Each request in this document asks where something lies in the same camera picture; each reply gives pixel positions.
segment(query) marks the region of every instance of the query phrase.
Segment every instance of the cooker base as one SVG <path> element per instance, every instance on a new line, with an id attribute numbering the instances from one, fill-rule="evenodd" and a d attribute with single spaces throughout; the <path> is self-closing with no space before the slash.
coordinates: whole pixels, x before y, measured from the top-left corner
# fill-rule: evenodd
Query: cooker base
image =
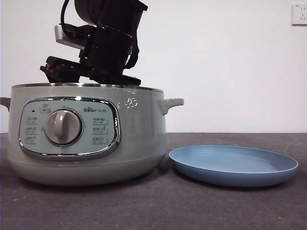
<path id="1" fill-rule="evenodd" d="M 41 167 L 11 161 L 16 173 L 39 184 L 55 186 L 91 186 L 125 181 L 149 173 L 164 155 L 147 159 L 89 167 Z"/>

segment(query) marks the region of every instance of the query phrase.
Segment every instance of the button label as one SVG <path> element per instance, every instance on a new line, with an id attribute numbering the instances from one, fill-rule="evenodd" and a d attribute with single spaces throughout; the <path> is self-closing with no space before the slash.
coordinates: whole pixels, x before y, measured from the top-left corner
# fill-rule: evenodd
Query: button label
<path id="1" fill-rule="evenodd" d="M 27 127 L 25 133 L 27 135 L 36 135 L 36 127 Z"/>
<path id="2" fill-rule="evenodd" d="M 106 135 L 107 133 L 108 133 L 108 129 L 106 126 L 93 128 L 93 135 Z"/>
<path id="3" fill-rule="evenodd" d="M 107 138 L 93 138 L 93 145 L 103 145 L 107 143 Z"/>
<path id="4" fill-rule="evenodd" d="M 93 119 L 93 125 L 107 125 L 108 124 L 108 119 L 105 119 L 103 117 L 95 117 Z"/>
<path id="5" fill-rule="evenodd" d="M 48 104 L 43 104 L 42 107 L 39 108 L 40 113 L 49 114 L 51 113 L 51 108 Z"/>
<path id="6" fill-rule="evenodd" d="M 28 117 L 27 125 L 37 125 L 37 117 Z"/>
<path id="7" fill-rule="evenodd" d="M 28 137 L 26 137 L 25 143 L 29 144 L 29 145 L 36 145 L 37 144 L 36 136 L 28 136 Z"/>

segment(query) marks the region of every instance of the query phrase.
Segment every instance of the electrical outlet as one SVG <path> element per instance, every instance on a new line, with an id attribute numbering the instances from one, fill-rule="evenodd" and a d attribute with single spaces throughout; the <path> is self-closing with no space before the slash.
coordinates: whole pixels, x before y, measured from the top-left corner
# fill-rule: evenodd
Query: electrical outlet
<path id="1" fill-rule="evenodd" d="M 292 25 L 307 25 L 307 4 L 292 5 Z"/>

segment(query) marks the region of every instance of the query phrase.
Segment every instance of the dark gray surface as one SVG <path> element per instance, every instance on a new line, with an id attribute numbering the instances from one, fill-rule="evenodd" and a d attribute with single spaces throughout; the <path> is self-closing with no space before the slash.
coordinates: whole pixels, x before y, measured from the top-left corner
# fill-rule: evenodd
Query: dark gray surface
<path id="1" fill-rule="evenodd" d="M 176 172 L 168 155 L 151 173 L 110 185 L 63 188 L 18 178 L 1 135 L 2 230 L 305 230 L 307 134 L 168 134 L 174 148 L 217 144 L 275 151 L 299 162 L 287 182 L 261 189 L 200 183 Z"/>

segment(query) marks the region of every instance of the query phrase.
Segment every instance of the silver knob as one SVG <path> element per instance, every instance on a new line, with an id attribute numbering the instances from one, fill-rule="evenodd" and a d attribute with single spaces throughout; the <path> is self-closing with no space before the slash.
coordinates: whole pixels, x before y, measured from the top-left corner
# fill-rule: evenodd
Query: silver knob
<path id="1" fill-rule="evenodd" d="M 58 110 L 48 117 L 45 135 L 55 144 L 67 145 L 78 138 L 81 128 L 81 121 L 75 113 Z"/>

